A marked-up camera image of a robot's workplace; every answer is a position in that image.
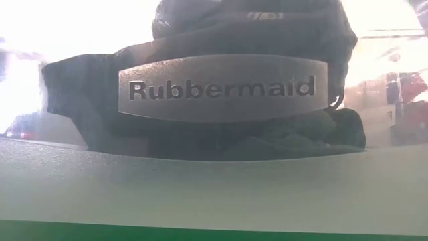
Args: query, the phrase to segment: green stripe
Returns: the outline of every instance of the green stripe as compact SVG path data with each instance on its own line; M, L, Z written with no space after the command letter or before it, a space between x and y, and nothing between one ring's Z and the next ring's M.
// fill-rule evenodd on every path
M304 234L286 232L245 232L186 230L174 228L141 228L90 224L0 221L1 241L420 241L428 237L382 236L359 234Z

